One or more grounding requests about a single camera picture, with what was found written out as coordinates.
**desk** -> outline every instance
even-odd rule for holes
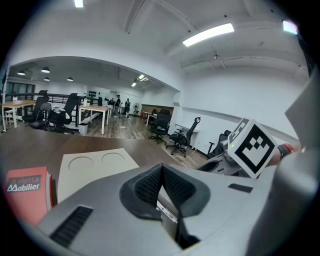
[[[140,166],[177,164],[159,145],[148,139],[99,138],[70,135],[19,126],[0,136],[2,170],[47,166],[56,181],[64,154],[124,148]]]
[[[154,114],[148,114],[148,119],[146,120],[146,125],[145,125],[145,126],[147,126],[147,127],[148,127],[148,123],[149,123],[149,117],[152,117],[152,118],[154,118],[154,119],[157,119],[157,116],[156,116],[156,115],[154,115]]]
[[[5,102],[2,104],[2,123],[3,123],[3,129],[6,132],[6,122],[5,122],[5,108],[10,108],[13,109],[13,123],[14,123],[14,128],[17,128],[17,115],[16,115],[16,110],[17,108],[22,108],[25,106],[29,105],[35,105],[36,101],[35,100],[16,100],[16,101],[10,101],[10,102]]]
[[[142,112],[142,121],[144,120],[145,115],[151,115],[151,113],[143,111]]]
[[[107,106],[79,106],[79,125],[81,124],[81,110],[90,110],[90,123],[92,123],[92,111],[102,112],[102,128],[101,134],[105,133],[105,118],[106,125],[109,124],[110,107]]]

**vent slot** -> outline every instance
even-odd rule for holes
[[[68,248],[92,212],[92,208],[78,206],[53,232],[50,238],[61,246]]]
[[[235,183],[230,184],[228,186],[228,188],[234,189],[234,190],[239,190],[239,191],[246,192],[246,193],[250,193],[253,189],[253,187],[251,187],[251,186],[244,186],[244,185],[235,184]]]

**black mesh pad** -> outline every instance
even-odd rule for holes
[[[138,218],[161,221],[156,206],[162,185],[181,217],[198,215],[210,199],[210,190],[202,181],[158,164],[126,181],[120,189],[120,200]]]

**brown table surface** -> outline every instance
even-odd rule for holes
[[[3,107],[19,107],[20,105],[25,105],[25,104],[35,104],[36,101],[35,100],[16,100],[16,101],[9,101],[6,103],[3,103],[2,106]]]
[[[157,163],[176,164],[153,140],[78,136],[18,126],[0,136],[0,166],[4,173],[47,166],[58,188],[64,154],[119,148],[124,148],[140,167]]]
[[[82,110],[95,110],[95,111],[108,111],[108,109],[110,109],[110,107],[108,106],[80,106],[80,109]]]

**trash bin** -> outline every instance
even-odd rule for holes
[[[87,123],[80,123],[79,124],[79,132],[82,136],[85,136],[88,132],[88,124]]]

